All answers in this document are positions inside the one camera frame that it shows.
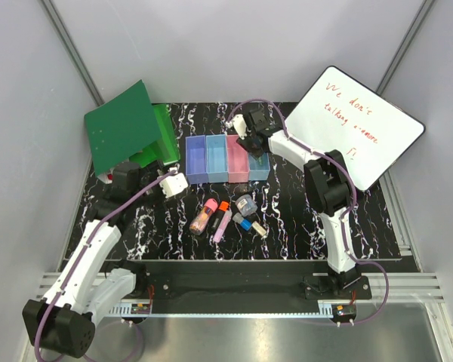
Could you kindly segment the grey glitter jar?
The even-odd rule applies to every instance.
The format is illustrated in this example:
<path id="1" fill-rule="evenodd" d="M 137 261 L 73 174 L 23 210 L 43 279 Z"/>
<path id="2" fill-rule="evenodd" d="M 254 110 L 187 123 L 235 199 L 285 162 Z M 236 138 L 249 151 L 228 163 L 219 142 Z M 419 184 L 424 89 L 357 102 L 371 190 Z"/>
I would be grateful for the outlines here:
<path id="1" fill-rule="evenodd" d="M 250 195 L 242 195 L 235 201 L 238 211 L 243 217 L 257 212 L 257 205 Z"/>

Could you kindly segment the pink capped marker bottle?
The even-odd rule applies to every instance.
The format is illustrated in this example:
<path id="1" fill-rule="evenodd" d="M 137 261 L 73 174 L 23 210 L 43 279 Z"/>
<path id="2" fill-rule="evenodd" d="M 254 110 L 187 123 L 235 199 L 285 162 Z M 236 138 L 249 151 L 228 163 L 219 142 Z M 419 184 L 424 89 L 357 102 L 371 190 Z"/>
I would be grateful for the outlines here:
<path id="1" fill-rule="evenodd" d="M 209 198 L 205 204 L 203 205 L 202 209 L 200 210 L 199 214 L 190 224 L 190 231 L 194 235 L 200 235 L 206 229 L 209 219 L 215 213 L 218 208 L 218 203 L 215 199 Z"/>

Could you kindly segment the silver binder clip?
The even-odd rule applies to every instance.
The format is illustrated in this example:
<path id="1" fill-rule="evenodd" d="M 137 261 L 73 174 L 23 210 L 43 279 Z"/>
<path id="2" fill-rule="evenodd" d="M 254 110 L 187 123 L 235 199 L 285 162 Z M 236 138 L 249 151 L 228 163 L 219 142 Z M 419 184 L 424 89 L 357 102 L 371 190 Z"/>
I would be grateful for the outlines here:
<path id="1" fill-rule="evenodd" d="M 253 228 L 253 230 L 255 230 L 255 232 L 260 235 L 262 238 L 265 238 L 267 236 L 267 230 L 262 226 L 260 225 L 258 222 L 253 222 L 251 224 L 251 227 Z"/>

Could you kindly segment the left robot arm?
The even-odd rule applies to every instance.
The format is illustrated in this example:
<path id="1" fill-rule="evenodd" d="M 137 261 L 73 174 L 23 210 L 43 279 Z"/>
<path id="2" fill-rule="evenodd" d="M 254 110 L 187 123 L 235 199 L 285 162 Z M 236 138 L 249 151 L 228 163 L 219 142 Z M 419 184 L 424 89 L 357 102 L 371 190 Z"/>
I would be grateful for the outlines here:
<path id="1" fill-rule="evenodd" d="M 80 242 L 60 276 L 41 299 L 30 299 L 22 310 L 23 321 L 35 358 L 43 351 L 81 358 L 87 354 L 97 325 L 123 298 L 153 297 L 146 266 L 120 261 L 97 287 L 93 285 L 105 259 L 122 239 L 135 210 L 142 203 L 168 197 L 166 189 L 179 174 L 141 168 L 125 162 L 112 172 L 96 203 L 88 211 Z"/>

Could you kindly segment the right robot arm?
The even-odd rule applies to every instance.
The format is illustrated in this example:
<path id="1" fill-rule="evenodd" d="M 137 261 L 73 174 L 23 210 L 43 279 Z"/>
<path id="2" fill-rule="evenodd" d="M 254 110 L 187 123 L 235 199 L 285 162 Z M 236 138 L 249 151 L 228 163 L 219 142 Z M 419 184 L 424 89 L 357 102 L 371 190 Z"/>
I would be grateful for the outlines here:
<path id="1" fill-rule="evenodd" d="M 260 110 L 234 115 L 228 127 L 235 130 L 237 143 L 254 158 L 271 153 L 303 171 L 307 202 L 322 220 L 328 249 L 328 276 L 318 282 L 317 293 L 329 292 L 337 299 L 348 297 L 361 274 L 350 234 L 352 181 L 342 154 L 337 150 L 317 152 L 269 123 Z"/>

